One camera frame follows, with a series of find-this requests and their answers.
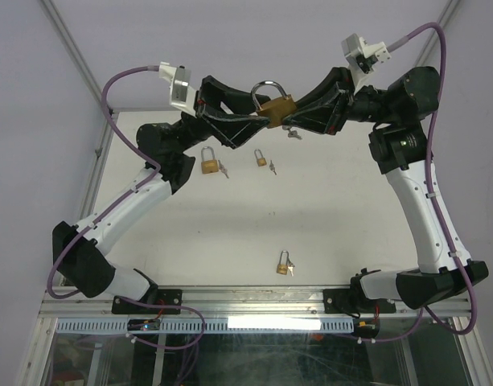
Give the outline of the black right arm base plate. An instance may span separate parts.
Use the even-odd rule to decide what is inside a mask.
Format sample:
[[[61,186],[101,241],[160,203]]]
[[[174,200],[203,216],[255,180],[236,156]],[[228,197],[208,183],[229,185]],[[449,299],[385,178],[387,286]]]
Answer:
[[[326,314],[345,314],[359,318],[361,314],[395,314],[396,306],[387,300],[371,300],[350,288],[324,289],[323,305]]]

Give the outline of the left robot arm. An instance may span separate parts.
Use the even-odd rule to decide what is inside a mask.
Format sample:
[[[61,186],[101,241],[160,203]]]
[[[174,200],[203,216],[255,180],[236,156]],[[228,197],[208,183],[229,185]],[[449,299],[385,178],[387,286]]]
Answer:
[[[126,269],[106,258],[113,246],[149,210],[177,193],[189,180],[195,158],[186,150],[216,138],[237,148],[264,129],[269,121],[255,116],[265,95],[230,88],[215,78],[203,79],[199,90],[187,90],[192,113],[182,112],[178,121],[146,123],[131,142],[116,127],[113,132],[145,162],[144,167],[116,198],[100,211],[70,225],[58,223],[52,231],[53,277],[60,273],[75,286],[76,294],[94,298],[111,294],[140,312],[158,302],[158,285],[138,269]]]

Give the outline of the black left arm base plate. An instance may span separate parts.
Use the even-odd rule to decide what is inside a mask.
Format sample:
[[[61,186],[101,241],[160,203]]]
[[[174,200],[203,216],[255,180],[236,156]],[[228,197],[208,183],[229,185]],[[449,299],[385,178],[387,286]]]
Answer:
[[[180,314],[182,302],[181,289],[159,288],[150,291],[149,295],[141,300],[115,296],[111,313],[116,315],[153,315],[159,312],[162,315]]]

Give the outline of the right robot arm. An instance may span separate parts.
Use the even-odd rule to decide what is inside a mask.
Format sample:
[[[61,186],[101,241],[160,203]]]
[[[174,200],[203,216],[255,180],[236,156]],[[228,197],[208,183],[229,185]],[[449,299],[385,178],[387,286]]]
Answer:
[[[422,121],[436,113],[441,77],[433,67],[406,72],[387,89],[354,88],[347,68],[327,77],[297,101],[283,120],[318,134],[337,134],[347,121],[369,122],[368,147],[396,193],[412,233],[417,267],[400,272],[363,270],[351,279],[348,301],[366,311],[377,299],[402,301],[420,309],[464,293],[488,276],[485,262],[466,250],[447,213]]]

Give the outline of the large brass padlock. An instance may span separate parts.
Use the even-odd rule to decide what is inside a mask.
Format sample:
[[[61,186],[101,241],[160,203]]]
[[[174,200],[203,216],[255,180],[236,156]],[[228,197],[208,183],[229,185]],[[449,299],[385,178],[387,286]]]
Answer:
[[[274,87],[279,91],[280,96],[261,104],[257,99],[257,90],[264,86]],[[256,114],[259,117],[266,117],[269,119],[269,123],[267,125],[268,129],[282,126],[283,120],[289,115],[295,113],[298,109],[292,96],[287,94],[285,89],[274,80],[263,80],[255,84],[250,91],[250,95],[256,108]]]

